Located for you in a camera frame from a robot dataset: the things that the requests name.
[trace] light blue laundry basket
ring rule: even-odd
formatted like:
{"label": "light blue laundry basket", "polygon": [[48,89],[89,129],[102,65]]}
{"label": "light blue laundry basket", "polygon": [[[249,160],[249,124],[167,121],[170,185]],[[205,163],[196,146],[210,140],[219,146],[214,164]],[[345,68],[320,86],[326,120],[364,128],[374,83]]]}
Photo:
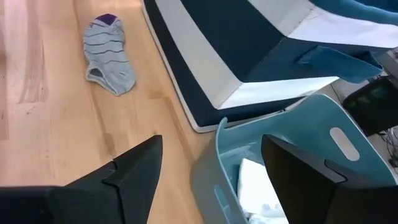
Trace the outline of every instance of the light blue laundry basket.
{"label": "light blue laundry basket", "polygon": [[[290,111],[225,128],[224,118],[215,138],[192,169],[195,199],[209,224],[248,223],[236,195],[239,166],[243,158],[264,164],[261,156],[263,134],[272,134],[342,166],[368,175],[381,185],[396,185],[386,163],[349,116],[325,95],[309,96]],[[348,160],[330,135],[340,128],[359,152],[357,161]]]}

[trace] navy stripe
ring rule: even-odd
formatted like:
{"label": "navy stripe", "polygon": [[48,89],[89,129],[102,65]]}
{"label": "navy stripe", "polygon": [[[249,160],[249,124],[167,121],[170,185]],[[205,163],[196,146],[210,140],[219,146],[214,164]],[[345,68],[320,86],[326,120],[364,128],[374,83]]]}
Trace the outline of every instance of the navy stripe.
{"label": "navy stripe", "polygon": [[167,30],[167,26],[163,21],[155,0],[144,0],[144,2],[151,24],[159,38],[159,42],[178,83],[178,87],[199,127],[218,124],[224,117],[227,117],[229,121],[255,118],[264,114],[280,111],[301,99],[294,98],[268,103],[258,103],[223,110],[214,109],[178,51],[170,32]]}
{"label": "navy stripe", "polygon": [[314,5],[344,17],[398,26],[396,0],[310,0]]}
{"label": "navy stripe", "polygon": [[123,51],[123,49],[122,50],[118,50],[118,51],[114,51],[114,50],[110,50],[109,49],[109,50],[105,50],[104,52],[90,52],[88,50],[85,50],[85,52],[87,52],[89,54],[93,54],[93,55],[105,54],[106,52],[120,53],[122,51]]}
{"label": "navy stripe", "polygon": [[122,44],[123,44],[123,42],[120,41],[120,40],[109,40],[109,41],[107,41],[107,42],[100,43],[100,44],[89,44],[89,43],[87,43],[87,42],[84,42],[84,44],[85,44],[85,45],[89,45],[89,46],[99,46],[99,45],[104,45],[104,44],[109,43],[109,42],[119,42],[119,43],[122,43]]}
{"label": "navy stripe", "polygon": [[118,63],[128,63],[128,62],[129,62],[128,60],[127,60],[127,61],[109,60],[109,61],[107,61],[107,62],[101,62],[101,61],[95,60],[95,59],[91,59],[91,60],[94,61],[94,62],[102,63],[102,64],[104,64],[104,65],[106,65],[106,64],[108,64],[108,63],[111,63],[111,62],[118,62]]}
{"label": "navy stripe", "polygon": [[85,35],[85,37],[94,37],[94,36],[100,35],[100,34],[120,35],[120,34],[110,34],[110,33],[108,33],[108,32],[100,32],[100,33],[97,33],[97,34]]}

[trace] gray sock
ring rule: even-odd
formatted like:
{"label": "gray sock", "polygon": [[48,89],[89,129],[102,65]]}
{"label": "gray sock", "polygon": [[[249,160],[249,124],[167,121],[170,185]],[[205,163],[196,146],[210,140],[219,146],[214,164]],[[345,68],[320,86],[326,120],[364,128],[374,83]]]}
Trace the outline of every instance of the gray sock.
{"label": "gray sock", "polygon": [[122,22],[111,14],[99,16],[86,28],[83,40],[85,56],[90,63],[86,79],[116,96],[129,91],[136,77],[123,50]]}

